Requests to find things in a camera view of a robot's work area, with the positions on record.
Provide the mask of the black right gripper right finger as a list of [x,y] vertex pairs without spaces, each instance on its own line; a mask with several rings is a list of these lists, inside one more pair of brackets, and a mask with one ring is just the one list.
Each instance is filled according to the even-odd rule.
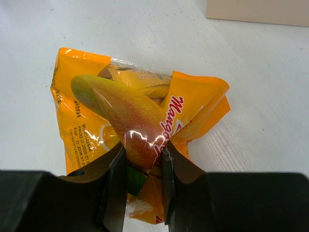
[[161,155],[171,232],[306,232],[309,180],[300,173],[206,172],[172,143]]

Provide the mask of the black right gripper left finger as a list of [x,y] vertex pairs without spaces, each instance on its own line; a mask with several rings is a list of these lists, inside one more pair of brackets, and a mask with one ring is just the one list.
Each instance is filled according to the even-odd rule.
[[0,229],[120,232],[126,198],[126,154],[121,144],[67,176],[1,171]]

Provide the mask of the orange mango candy bag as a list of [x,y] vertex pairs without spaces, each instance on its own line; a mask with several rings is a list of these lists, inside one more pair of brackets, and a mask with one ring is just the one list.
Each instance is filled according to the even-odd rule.
[[68,173],[117,143],[126,150],[130,217],[164,221],[160,155],[172,142],[184,157],[229,111],[226,81],[165,75],[71,48],[58,51],[51,92]]

